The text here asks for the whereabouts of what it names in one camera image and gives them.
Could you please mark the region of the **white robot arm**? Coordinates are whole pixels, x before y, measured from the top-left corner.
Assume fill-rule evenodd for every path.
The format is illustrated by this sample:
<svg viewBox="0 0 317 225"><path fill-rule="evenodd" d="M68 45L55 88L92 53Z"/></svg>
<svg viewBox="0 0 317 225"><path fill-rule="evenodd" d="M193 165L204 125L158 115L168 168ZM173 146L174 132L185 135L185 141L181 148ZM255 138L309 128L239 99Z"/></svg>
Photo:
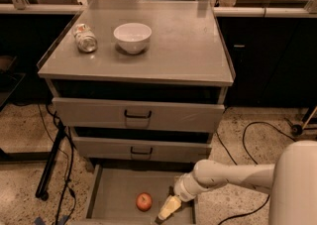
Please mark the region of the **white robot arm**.
<svg viewBox="0 0 317 225"><path fill-rule="evenodd" d="M197 162L175 183L158 213L166 220L197 195L226 184L270 196L269 225L317 225L317 143L299 141L285 148L272 165L227 166L211 160Z"/></svg>

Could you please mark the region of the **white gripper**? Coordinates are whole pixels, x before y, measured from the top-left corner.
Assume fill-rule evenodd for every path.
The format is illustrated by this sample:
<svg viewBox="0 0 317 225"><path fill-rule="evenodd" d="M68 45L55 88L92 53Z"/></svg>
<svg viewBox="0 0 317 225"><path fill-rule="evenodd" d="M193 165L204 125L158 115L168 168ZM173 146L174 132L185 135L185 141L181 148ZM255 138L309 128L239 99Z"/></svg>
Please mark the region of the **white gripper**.
<svg viewBox="0 0 317 225"><path fill-rule="evenodd" d="M175 195L170 195L162 208L160 209L156 222L161 224L177 211L182 202L193 200L198 194L203 192L203 187L197 182L192 173L185 173L178 177L175 181L173 192Z"/></svg>

